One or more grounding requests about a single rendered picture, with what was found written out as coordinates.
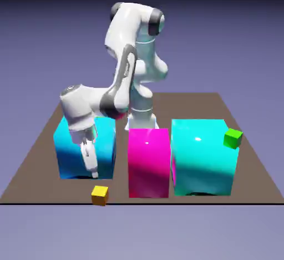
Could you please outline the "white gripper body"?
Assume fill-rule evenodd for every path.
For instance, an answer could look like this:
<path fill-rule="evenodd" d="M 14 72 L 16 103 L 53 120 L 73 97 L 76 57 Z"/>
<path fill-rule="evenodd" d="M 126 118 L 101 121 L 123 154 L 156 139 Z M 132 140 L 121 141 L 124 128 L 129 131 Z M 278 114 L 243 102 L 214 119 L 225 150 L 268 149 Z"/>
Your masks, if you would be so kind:
<path fill-rule="evenodd" d="M 97 172 L 98 162 L 95 147 L 92 141 L 85 140 L 80 144 L 83 162 L 87 171 Z"/>

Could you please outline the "small yellow cube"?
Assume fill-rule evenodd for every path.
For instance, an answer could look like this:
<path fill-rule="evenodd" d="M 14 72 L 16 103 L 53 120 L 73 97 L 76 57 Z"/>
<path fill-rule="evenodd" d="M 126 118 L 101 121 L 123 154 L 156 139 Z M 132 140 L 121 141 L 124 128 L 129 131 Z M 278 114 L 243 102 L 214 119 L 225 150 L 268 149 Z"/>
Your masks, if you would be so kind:
<path fill-rule="evenodd" d="M 92 204 L 96 206 L 105 206 L 109 198 L 109 187 L 94 186 L 92 193 Z"/>

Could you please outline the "large cyan box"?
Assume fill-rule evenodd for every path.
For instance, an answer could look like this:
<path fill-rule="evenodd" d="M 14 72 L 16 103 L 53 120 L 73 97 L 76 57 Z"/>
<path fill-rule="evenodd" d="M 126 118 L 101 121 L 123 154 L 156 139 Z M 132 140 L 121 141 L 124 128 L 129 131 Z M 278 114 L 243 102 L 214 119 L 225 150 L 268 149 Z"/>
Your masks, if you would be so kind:
<path fill-rule="evenodd" d="M 174 195 L 229 196 L 238 149 L 224 146 L 223 119 L 173 119 L 171 157 Z"/>

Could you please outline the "large blue box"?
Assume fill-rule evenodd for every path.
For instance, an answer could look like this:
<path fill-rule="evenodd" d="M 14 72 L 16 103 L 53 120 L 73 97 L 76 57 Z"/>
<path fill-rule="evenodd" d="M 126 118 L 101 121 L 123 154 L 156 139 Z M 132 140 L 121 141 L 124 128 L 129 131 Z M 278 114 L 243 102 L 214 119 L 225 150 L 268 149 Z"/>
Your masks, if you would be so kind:
<path fill-rule="evenodd" d="M 116 157 L 115 120 L 97 117 L 94 121 L 98 130 L 93 144 L 98 161 L 98 179 L 112 179 Z M 92 178 L 91 172 L 86 170 L 79 146 L 72 141 L 65 118 L 61 119 L 53 139 L 60 178 Z"/>

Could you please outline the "large magenta box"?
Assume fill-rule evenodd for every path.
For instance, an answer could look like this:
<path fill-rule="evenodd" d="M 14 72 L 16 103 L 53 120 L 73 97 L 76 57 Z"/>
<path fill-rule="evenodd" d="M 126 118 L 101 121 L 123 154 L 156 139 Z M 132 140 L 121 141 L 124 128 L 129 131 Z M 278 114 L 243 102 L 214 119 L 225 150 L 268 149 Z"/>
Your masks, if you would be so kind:
<path fill-rule="evenodd" d="M 171 149 L 167 128 L 130 129 L 128 178 L 130 198 L 168 198 Z"/>

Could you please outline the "small green cube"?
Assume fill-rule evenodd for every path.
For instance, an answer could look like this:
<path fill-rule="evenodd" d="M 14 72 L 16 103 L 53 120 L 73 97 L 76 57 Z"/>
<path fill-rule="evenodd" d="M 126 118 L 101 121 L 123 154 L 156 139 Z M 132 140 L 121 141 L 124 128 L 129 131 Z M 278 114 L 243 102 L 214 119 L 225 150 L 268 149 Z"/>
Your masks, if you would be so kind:
<path fill-rule="evenodd" d="M 242 141 L 243 132 L 229 128 L 224 135 L 224 146 L 227 146 L 232 149 L 236 149 L 240 146 Z"/>

